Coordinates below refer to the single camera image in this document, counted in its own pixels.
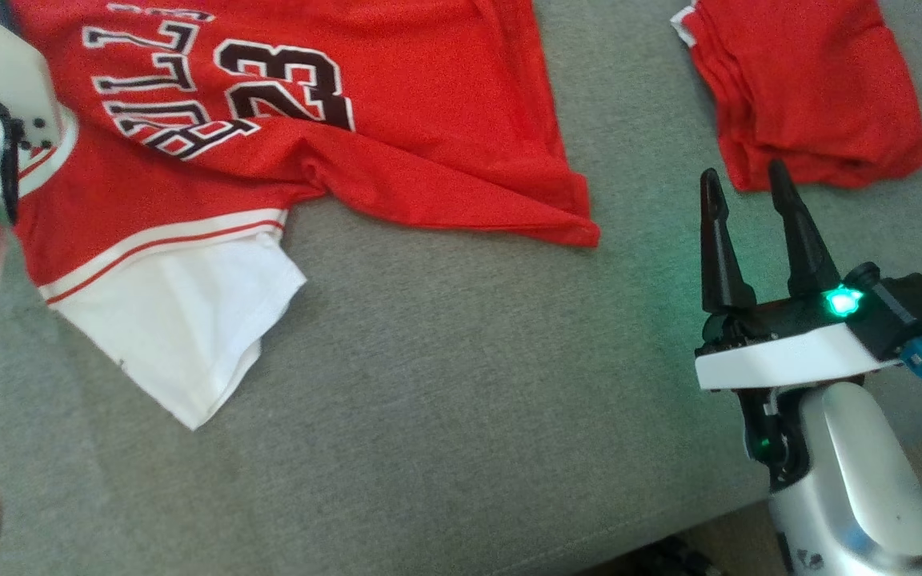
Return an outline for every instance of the white jersey trim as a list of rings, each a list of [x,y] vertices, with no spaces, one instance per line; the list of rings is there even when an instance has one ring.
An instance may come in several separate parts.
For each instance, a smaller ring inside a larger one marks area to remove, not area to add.
[[[59,146],[35,147],[32,150],[19,151],[19,197],[34,192],[52,178],[62,164],[66,163],[70,153],[77,146],[77,134],[80,125],[77,117],[64,106],[59,107],[59,119],[62,122],[62,141]]]
[[[260,233],[272,234],[275,239],[279,239],[283,236],[283,225],[286,219],[286,210],[264,208],[193,220],[193,222],[156,226],[153,229],[132,234],[66,276],[40,285],[38,291],[41,292],[45,302],[53,306],[98,280],[104,274],[118,272],[124,266],[151,254],[177,248],[228,242]]]
[[[692,32],[689,32],[688,28],[684,25],[685,16],[692,14],[696,11],[696,0],[692,0],[692,4],[685,6],[682,10],[678,10],[678,14],[671,16],[671,26],[674,26],[675,32],[678,33],[678,38],[681,38],[681,41],[685,43],[689,48],[696,46],[696,37],[692,36]]]
[[[54,308],[194,430],[259,360],[304,281],[273,234],[253,234],[140,258]]]

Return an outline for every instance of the gray fabric surface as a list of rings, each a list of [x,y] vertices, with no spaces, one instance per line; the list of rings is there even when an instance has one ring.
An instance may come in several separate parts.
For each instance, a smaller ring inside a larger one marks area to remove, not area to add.
[[[537,6],[599,250],[303,205],[286,245],[310,284],[198,433],[45,309],[14,249],[0,576],[564,574],[762,497],[735,398],[692,372],[696,187],[722,163],[666,23],[681,5]],[[883,7],[922,103],[922,2]],[[804,194],[842,269],[922,272],[922,171]],[[729,201],[744,272],[780,298],[769,197]],[[896,370],[871,390],[922,438],[919,383]]]

